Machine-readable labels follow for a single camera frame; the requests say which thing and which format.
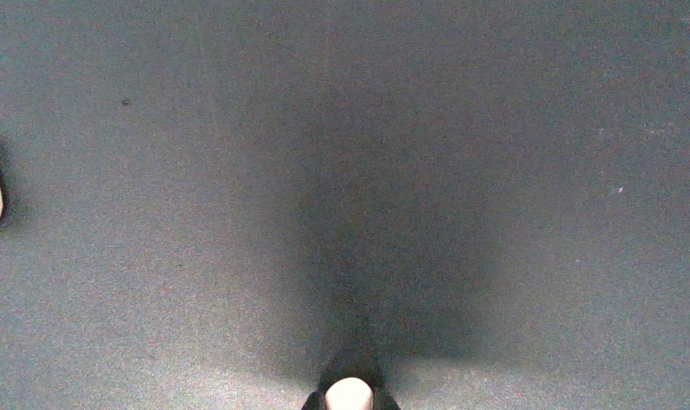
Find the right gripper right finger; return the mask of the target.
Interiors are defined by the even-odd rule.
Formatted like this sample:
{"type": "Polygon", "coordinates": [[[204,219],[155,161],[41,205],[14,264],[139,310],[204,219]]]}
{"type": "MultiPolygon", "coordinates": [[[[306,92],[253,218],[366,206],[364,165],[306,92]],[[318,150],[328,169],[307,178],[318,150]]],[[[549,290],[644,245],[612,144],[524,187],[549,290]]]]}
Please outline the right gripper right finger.
{"type": "Polygon", "coordinates": [[[385,389],[373,390],[373,410],[401,410],[394,397],[385,389]]]}

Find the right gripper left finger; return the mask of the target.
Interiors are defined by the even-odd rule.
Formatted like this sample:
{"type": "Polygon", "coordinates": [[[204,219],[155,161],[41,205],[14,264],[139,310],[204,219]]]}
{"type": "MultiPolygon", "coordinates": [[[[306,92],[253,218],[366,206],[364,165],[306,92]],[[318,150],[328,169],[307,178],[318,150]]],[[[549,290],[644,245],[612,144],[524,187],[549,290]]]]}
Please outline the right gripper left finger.
{"type": "Polygon", "coordinates": [[[312,392],[302,405],[301,410],[327,410],[325,394],[322,391],[312,392]]]}

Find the white earbud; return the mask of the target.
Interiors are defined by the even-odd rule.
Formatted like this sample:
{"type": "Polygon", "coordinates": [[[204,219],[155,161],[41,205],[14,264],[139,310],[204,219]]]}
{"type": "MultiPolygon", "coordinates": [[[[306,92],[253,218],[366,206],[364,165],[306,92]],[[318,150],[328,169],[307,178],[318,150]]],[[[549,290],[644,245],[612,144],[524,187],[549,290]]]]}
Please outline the white earbud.
{"type": "Polygon", "coordinates": [[[341,379],[325,392],[327,410],[372,410],[374,401],[374,390],[355,377],[341,379]]]}

